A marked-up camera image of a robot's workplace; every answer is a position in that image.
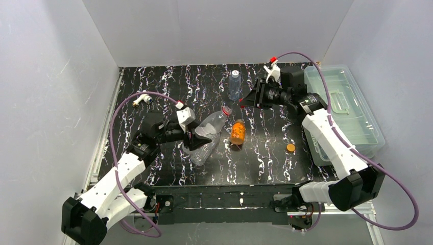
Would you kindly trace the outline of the clear blue-tinted bottle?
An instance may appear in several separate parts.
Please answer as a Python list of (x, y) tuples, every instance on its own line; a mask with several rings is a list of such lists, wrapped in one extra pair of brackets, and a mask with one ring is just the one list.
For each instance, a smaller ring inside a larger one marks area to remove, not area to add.
[(234, 77), (231, 75), (229, 76), (229, 82), (228, 82), (228, 92), (229, 92), (229, 99), (232, 101), (238, 101), (240, 98), (240, 91), (241, 91), (241, 75), (239, 72), (238, 77)]

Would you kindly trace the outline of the red label water bottle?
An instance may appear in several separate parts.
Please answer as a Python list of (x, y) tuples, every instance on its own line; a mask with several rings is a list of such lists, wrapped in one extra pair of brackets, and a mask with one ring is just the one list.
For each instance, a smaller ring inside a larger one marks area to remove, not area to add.
[[(229, 106), (223, 106), (220, 111), (214, 112), (207, 116), (199, 126), (205, 127), (206, 131), (208, 132), (207, 137), (211, 138), (211, 140), (215, 137), (220, 138), (220, 133), (225, 125), (226, 120), (231, 115), (232, 109)], [(185, 152), (189, 155), (193, 151), (189, 151), (186, 149), (185, 146), (182, 146)]]

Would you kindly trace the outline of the clear plastic bottle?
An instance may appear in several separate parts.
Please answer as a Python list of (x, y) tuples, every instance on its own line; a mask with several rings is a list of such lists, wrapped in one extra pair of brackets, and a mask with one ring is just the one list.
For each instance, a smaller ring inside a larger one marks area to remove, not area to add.
[(217, 147), (220, 141), (219, 137), (212, 139), (211, 143), (208, 143), (201, 148), (193, 151), (190, 155), (191, 162), (196, 166), (203, 165), (208, 157), (212, 154), (213, 150)]

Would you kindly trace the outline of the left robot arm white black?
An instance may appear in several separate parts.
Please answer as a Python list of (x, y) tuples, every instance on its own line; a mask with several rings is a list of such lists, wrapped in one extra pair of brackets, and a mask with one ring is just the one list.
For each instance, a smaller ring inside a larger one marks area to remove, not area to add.
[(185, 148), (197, 151), (211, 142), (191, 108), (178, 110), (166, 124), (160, 113), (142, 123), (126, 151), (115, 159), (113, 168), (96, 185), (78, 198), (69, 197), (62, 206), (61, 231), (78, 244), (101, 244), (108, 230), (130, 213), (143, 212), (154, 189), (127, 185), (144, 172), (161, 153), (164, 143), (182, 141)]

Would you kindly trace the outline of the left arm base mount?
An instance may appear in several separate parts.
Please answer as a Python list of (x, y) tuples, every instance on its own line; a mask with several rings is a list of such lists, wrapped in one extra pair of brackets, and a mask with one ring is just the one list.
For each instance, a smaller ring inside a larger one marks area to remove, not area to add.
[[(173, 211), (174, 198), (171, 195), (154, 195), (152, 197), (148, 197), (144, 205), (141, 207), (142, 212), (146, 213), (154, 224), (158, 224), (159, 215), (161, 213), (171, 213)], [(133, 218), (133, 227), (137, 229), (136, 231), (130, 231), (132, 234), (141, 234), (141, 233), (149, 233), (154, 230), (154, 227), (149, 224), (148, 228), (144, 228), (142, 226), (140, 229), (136, 228), (135, 222), (139, 219), (146, 220), (141, 217)]]

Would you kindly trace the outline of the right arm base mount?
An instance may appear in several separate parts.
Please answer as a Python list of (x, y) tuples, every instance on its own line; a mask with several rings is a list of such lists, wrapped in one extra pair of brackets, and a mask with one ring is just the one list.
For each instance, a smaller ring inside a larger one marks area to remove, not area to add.
[(292, 231), (305, 234), (314, 228), (325, 211), (322, 203), (304, 203), (293, 194), (275, 194), (269, 207), (277, 213), (288, 215), (288, 223)]

